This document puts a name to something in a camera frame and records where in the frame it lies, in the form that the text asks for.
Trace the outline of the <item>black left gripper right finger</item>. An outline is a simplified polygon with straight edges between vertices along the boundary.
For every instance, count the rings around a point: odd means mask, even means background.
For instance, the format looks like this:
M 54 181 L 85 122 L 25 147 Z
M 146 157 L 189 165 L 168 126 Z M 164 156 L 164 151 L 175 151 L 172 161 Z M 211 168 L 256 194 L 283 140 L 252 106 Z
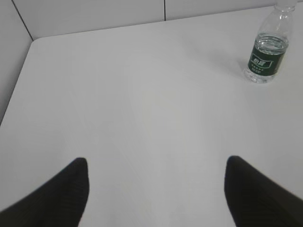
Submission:
M 224 194 L 238 227 L 301 227 L 303 201 L 240 156 L 226 163 Z

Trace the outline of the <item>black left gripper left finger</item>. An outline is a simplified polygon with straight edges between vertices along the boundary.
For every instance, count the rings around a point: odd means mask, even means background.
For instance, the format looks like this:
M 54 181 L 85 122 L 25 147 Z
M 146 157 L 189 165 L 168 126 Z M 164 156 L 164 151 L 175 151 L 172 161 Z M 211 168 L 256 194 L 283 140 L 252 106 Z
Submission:
M 77 227 L 89 196 L 88 163 L 76 158 L 41 187 L 0 213 L 2 227 Z

